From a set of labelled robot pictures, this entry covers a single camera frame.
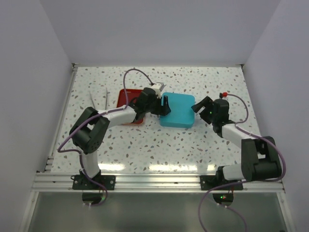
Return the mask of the teal tin lid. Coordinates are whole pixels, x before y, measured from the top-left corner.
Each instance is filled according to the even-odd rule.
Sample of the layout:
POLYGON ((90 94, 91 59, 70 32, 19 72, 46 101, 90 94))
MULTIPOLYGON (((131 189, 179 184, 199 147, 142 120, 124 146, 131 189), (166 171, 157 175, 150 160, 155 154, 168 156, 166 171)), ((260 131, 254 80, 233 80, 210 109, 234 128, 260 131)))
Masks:
POLYGON ((163 96, 168 96, 171 112, 168 117, 194 117, 195 112, 191 107, 195 104, 195 97, 188 94, 165 92, 163 96))

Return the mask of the metal tongs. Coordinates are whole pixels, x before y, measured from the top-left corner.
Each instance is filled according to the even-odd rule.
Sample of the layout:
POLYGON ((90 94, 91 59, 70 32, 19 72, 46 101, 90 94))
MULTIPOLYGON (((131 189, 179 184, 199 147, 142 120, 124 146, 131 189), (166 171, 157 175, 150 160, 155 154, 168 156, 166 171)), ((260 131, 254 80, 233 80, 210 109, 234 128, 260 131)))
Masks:
POLYGON ((108 90, 106 87, 89 91, 92 106, 96 110, 106 110, 108 104, 108 90))

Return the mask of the teal tin box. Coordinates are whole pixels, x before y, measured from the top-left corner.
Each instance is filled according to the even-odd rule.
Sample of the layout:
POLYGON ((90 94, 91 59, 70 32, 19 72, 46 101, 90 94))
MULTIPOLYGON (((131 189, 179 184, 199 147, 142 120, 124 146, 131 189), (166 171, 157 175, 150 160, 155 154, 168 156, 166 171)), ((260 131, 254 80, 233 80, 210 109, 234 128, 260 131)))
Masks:
POLYGON ((159 123, 163 127, 191 128, 195 122, 194 117, 168 117, 161 116, 159 123))

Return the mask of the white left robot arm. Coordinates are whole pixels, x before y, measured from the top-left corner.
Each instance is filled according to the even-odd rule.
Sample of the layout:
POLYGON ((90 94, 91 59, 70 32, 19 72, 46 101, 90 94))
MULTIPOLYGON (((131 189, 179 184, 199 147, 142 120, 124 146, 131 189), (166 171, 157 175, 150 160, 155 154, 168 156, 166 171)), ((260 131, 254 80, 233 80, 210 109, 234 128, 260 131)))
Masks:
POLYGON ((102 144, 107 130, 111 127, 141 120, 147 113, 166 116, 171 113, 168 96, 161 90, 146 87, 138 97, 127 104, 106 111, 97 111, 92 107, 84 110, 70 130, 70 139, 81 151, 80 162, 85 175, 83 184, 91 190, 100 184, 100 168, 97 150, 102 144))

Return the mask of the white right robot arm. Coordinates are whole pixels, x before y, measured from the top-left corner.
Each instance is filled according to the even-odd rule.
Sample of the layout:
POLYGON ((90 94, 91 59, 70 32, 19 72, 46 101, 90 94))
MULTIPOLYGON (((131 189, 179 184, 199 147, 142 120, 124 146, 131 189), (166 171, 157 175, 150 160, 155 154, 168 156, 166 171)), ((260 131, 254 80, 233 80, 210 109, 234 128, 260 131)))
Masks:
POLYGON ((191 108, 212 125, 219 137, 233 143, 241 151, 240 163, 218 167, 214 179, 217 188, 227 189, 235 181, 270 181, 282 177, 285 167, 280 161, 274 139, 249 133, 232 121, 229 118, 229 102, 223 94, 216 100, 205 97, 191 108))

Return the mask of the red lacquer tray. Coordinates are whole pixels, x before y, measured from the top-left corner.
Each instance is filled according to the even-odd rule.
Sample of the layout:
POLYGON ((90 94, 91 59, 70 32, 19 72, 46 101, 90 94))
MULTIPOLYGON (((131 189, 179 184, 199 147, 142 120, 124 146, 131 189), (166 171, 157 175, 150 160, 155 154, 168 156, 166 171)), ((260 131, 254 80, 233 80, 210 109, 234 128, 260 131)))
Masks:
MULTIPOLYGON (((126 105, 126 99, 128 99, 128 103, 130 103, 134 98, 137 98, 141 94, 142 89, 127 89, 126 92, 127 92, 127 97, 126 97, 124 89, 121 89, 119 91, 117 107, 126 105)), ((125 123, 124 125, 137 126, 137 125, 141 125, 143 122, 144 122, 144 118, 136 122, 125 123)))

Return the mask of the aluminium table frame rail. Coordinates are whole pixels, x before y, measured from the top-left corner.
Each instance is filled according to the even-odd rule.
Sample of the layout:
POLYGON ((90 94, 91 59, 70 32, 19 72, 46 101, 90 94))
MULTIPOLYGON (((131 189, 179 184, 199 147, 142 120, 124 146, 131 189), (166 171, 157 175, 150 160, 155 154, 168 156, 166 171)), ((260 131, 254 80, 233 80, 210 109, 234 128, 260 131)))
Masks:
POLYGON ((55 131, 54 137, 52 139, 51 147, 50 147, 50 150, 47 153, 46 163, 45 163, 44 169, 42 171, 43 173, 45 173, 45 172, 49 173, 52 169, 52 163, 53 163, 53 160, 54 160, 54 151, 57 148, 57 141, 58 141, 58 138, 61 134, 62 123, 63 123, 64 118, 65 118, 66 109, 67 109, 67 106, 68 106, 68 103, 69 103, 69 100, 70 100, 70 93, 71 93, 73 85, 74 85, 74 81, 75 81, 75 77, 76 77, 76 74, 77 74, 77 71, 78 71, 78 67, 79 67, 78 63, 72 63, 72 70, 71 70, 69 87, 68 87, 68 90, 67 90, 67 93, 66 93, 66 96, 65 96, 65 99, 64 99, 63 106, 61 108, 60 118, 59 118, 59 121, 58 121, 57 126, 56 126, 56 131, 55 131))

